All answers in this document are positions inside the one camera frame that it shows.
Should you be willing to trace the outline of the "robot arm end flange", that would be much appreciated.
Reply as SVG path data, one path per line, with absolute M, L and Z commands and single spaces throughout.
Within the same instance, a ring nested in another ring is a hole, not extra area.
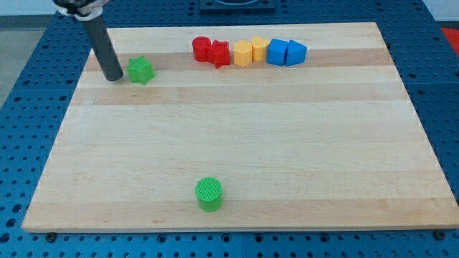
M 109 0 L 52 0 L 59 13 L 83 22 L 99 17 L 108 2 Z

